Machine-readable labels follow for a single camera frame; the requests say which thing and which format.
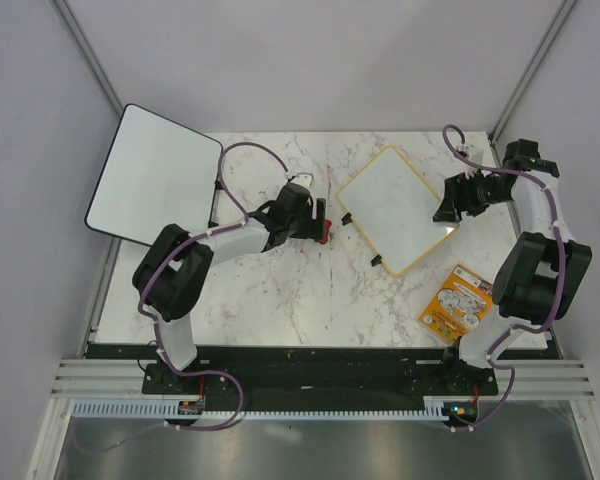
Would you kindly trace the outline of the red bone-shaped eraser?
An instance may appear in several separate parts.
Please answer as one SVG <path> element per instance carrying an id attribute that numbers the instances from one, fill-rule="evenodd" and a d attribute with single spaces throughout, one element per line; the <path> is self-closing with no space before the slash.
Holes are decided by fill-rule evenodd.
<path id="1" fill-rule="evenodd" d="M 325 219 L 322 225 L 322 231 L 319 235 L 318 242 L 322 245 L 325 245 L 329 241 L 329 233 L 331 229 L 332 222 L 328 219 Z"/>

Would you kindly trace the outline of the yellow framed small whiteboard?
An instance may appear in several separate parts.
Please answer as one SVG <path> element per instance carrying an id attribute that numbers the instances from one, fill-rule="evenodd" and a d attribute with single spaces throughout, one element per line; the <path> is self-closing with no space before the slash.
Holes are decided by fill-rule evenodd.
<path id="1" fill-rule="evenodd" d="M 441 196 L 393 145 L 356 173 L 337 198 L 380 263 L 395 277 L 459 229 L 457 222 L 433 221 Z"/>

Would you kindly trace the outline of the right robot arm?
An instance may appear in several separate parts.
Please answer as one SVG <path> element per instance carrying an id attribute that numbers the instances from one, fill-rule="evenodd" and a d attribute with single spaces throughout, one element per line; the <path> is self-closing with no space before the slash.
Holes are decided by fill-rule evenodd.
<path id="1" fill-rule="evenodd" d="M 592 250 L 577 242 L 566 226 L 559 204 L 558 165 L 541 157 L 537 142 L 509 143 L 499 168 L 481 166 L 474 152 L 451 151 L 473 170 L 445 180 L 433 221 L 458 223 L 491 205 L 511 203 L 521 228 L 493 282 L 493 309 L 455 341 L 455 359 L 438 368 L 440 386 L 457 394 L 473 383 L 472 368 L 494 367 L 521 334 L 543 333 L 566 314 L 591 263 Z"/>

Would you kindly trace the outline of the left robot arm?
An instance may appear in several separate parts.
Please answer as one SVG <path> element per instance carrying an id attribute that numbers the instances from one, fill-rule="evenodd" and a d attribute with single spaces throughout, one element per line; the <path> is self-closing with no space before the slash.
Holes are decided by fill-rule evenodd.
<path id="1" fill-rule="evenodd" d="M 190 314 L 198 303 L 212 268 L 245 255 L 260 254 L 289 239 L 324 244 L 331 222 L 327 201 L 314 197 L 295 180 L 277 197 L 239 222 L 191 234 L 177 224 L 164 227 L 132 276 L 139 294 L 138 312 L 153 323 L 158 354 L 167 365 L 165 382 L 188 393 L 199 382 L 193 364 L 197 347 Z"/>

